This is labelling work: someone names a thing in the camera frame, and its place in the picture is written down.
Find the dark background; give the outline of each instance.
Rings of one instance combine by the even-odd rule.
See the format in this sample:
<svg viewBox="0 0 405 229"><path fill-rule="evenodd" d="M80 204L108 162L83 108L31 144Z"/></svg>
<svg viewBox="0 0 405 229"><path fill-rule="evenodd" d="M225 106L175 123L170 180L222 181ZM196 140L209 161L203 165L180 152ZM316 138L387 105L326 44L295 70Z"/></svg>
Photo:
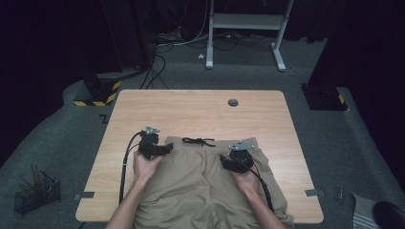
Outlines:
<svg viewBox="0 0 405 229"><path fill-rule="evenodd" d="M173 6L182 4L182 1L172 2ZM217 2L224 6L224 1ZM280 9L286 3L273 2ZM117 64L111 68L102 65L114 63L111 54L115 52L114 42L111 28L102 19L105 13L102 2L94 0L93 3L93 11L80 15L88 13L86 18L98 18L98 27L89 31L85 38L94 41L92 49L101 47L105 56L112 58L104 62L90 58L92 53L83 44L84 34L76 32L72 17L77 15L78 18L77 8L67 8L63 1L0 2L3 106L0 164L39 122L63 105L62 93L67 86L96 73L100 66L107 72L119 67ZM158 0L156 3L155 10L162 12L164 8ZM236 7L229 8L230 11L238 11L240 6L249 12L263 12L259 3L252 3L251 8L233 6ZM330 38L321 55L321 59L327 60L323 61L326 64L318 64L316 68L324 69L327 84L334 79L333 87L350 89L377 148L405 189L402 169L405 166L405 94L402 89L405 83L405 19L402 12L405 9L394 0L348 1L339 17L343 6L345 1L295 1L285 38L308 37L309 41ZM182 23L189 22L190 18L186 15ZM332 33L336 21L338 27ZM172 29L172 24L165 22L166 26L160 29ZM190 23L185 28L188 31L182 33L187 35L199 27Z"/></svg>

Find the beige fabric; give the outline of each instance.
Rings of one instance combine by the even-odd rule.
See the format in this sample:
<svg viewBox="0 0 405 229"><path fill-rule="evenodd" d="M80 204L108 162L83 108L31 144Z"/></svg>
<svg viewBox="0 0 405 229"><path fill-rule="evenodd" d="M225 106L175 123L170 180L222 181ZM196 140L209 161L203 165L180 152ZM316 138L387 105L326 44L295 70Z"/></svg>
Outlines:
<svg viewBox="0 0 405 229"><path fill-rule="evenodd" d="M260 228L233 176L223 168L219 154L238 140L209 141L216 147L183 143L169 136L174 149L166 155L150 180L135 217L137 228ZM249 150L266 182L277 217L293 228L293 216L286 214L287 201L268 167L255 138ZM262 198L266 202L263 189Z"/></svg>

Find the wire basket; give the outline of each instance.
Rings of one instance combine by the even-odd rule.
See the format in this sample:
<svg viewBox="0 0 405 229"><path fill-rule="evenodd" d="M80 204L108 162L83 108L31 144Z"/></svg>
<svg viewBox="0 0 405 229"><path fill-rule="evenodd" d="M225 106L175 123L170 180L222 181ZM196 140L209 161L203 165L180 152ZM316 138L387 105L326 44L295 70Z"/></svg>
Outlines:
<svg viewBox="0 0 405 229"><path fill-rule="evenodd" d="M22 216L48 203L60 202L60 181L46 177L43 182L23 192L15 194L14 213Z"/></svg>

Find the table top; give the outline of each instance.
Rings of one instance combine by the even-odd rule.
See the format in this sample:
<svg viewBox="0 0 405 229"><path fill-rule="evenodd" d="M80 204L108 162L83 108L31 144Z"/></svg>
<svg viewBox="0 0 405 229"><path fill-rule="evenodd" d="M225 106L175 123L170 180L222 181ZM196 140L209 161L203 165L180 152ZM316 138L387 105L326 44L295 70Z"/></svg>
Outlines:
<svg viewBox="0 0 405 229"><path fill-rule="evenodd" d="M229 106L229 99L239 105ZM232 90L121 91L84 190L94 196L81 199L78 220L111 218L118 206L126 148L131 137L146 126L160 129L159 145L169 135L216 140L256 137L287 199L287 213L296 223L323 220L317 196L305 193L314 187L283 93ZM132 161L130 154L125 193L134 180Z"/></svg>

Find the hand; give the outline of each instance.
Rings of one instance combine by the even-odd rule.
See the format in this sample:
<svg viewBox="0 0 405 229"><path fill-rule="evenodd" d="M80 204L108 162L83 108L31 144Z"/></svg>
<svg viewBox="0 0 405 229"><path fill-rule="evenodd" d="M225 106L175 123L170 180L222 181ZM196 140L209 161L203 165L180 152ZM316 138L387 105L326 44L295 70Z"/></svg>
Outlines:
<svg viewBox="0 0 405 229"><path fill-rule="evenodd" d="M250 169L257 173L255 166L252 166ZM244 174L232 171L230 173L235 178L239 189L245 196L250 197L259 194L259 179L251 171L247 171Z"/></svg>
<svg viewBox="0 0 405 229"><path fill-rule="evenodd" d="M134 175L135 181L148 182L158 168L163 156L157 156L148 160L139 151L134 152Z"/></svg>

